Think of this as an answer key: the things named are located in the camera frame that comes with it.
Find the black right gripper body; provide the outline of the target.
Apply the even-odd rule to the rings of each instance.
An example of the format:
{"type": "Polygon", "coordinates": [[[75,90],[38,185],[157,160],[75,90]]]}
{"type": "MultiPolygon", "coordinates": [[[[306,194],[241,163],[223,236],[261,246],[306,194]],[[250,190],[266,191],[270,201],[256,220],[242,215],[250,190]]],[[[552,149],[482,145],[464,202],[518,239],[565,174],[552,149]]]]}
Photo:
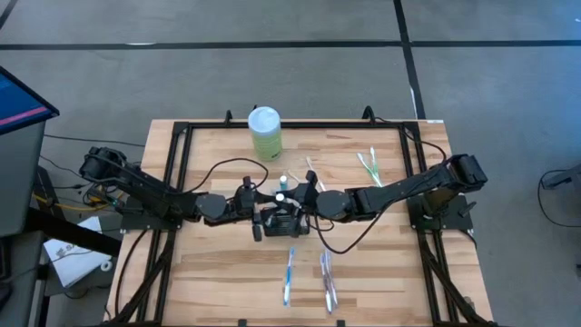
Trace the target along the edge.
{"type": "Polygon", "coordinates": [[[316,189],[304,191],[299,199],[300,207],[305,213],[315,213],[317,209],[316,200],[319,192],[316,189]]]}

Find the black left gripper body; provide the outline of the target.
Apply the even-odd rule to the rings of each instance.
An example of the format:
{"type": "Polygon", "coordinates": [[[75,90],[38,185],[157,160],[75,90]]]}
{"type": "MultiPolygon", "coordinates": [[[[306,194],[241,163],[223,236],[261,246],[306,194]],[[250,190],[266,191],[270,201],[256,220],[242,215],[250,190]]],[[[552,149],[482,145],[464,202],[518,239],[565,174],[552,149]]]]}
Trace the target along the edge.
{"type": "Polygon", "coordinates": [[[254,201],[248,201],[242,198],[242,186],[240,186],[229,201],[228,215],[234,221],[250,220],[253,205],[254,201]]]}

